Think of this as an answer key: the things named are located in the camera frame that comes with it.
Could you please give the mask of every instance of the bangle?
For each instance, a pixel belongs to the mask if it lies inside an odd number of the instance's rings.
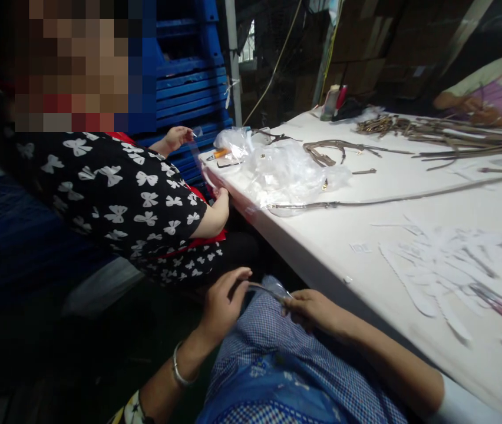
[[[196,380],[198,379],[198,375],[196,375],[196,378],[192,381],[184,380],[182,376],[179,373],[179,364],[176,362],[176,354],[179,351],[179,347],[182,345],[182,341],[180,341],[176,347],[174,348],[174,353],[173,353],[173,371],[174,371],[174,378],[180,383],[181,386],[183,387],[190,387],[193,385]]]

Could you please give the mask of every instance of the plastic bag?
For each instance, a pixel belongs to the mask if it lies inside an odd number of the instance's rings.
[[[320,167],[295,140],[256,145],[242,171],[251,179],[244,192],[258,208],[277,203],[311,203],[323,191],[343,187],[351,177],[345,165]],[[285,210],[286,214],[300,212]]]
[[[214,147],[218,150],[228,149],[226,158],[234,163],[244,162],[253,151],[251,131],[245,128],[235,128],[221,131],[214,140]]]

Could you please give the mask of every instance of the glue bottle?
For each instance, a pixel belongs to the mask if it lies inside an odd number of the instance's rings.
[[[335,105],[339,97],[339,85],[335,84],[329,88],[328,95],[326,96],[326,102],[323,104],[322,115],[320,116],[321,121],[331,121],[333,114],[335,113]]]

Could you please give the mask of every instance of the checkered fabric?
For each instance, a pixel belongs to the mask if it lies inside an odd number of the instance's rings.
[[[369,363],[355,350],[334,355],[315,337],[309,336],[289,317],[282,317],[280,304],[268,294],[257,294],[224,340],[212,370],[206,404],[219,394],[238,369],[264,355],[279,352],[302,361],[310,377],[341,408],[348,422],[405,423],[404,406],[388,393]],[[288,414],[281,405],[233,405],[222,413],[223,422],[308,422]]]
[[[326,424],[304,416],[275,400],[243,402],[224,411],[214,424],[276,423],[276,424]]]

